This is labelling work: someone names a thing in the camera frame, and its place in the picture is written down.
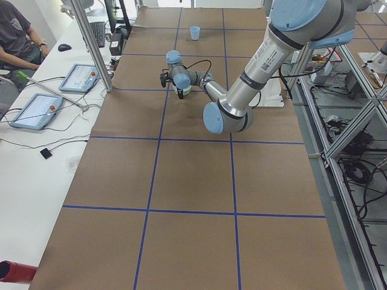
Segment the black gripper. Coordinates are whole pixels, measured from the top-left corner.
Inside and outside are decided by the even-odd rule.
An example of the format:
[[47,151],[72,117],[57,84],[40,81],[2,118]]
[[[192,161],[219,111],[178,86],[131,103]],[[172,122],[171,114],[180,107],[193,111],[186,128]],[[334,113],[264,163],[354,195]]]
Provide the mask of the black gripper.
[[[168,69],[162,69],[160,73],[160,83],[163,88],[167,87],[168,83],[171,83],[173,86],[175,85],[173,77]],[[178,98],[180,100],[184,99],[184,91],[182,89],[177,89]]]

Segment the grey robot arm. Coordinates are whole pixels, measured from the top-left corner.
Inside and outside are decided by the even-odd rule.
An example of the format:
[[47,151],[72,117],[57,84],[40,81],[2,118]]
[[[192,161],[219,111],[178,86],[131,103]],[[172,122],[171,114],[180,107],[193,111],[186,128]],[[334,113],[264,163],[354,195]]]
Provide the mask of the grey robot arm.
[[289,54],[305,45],[316,49],[349,43],[357,12],[370,5],[371,1],[273,1],[264,40],[229,90],[210,73],[189,70],[176,50],[166,54],[168,68],[160,75],[161,85],[171,82],[179,97],[184,89],[199,86],[211,99],[203,111],[206,129],[212,134],[242,132],[253,123],[249,103]]

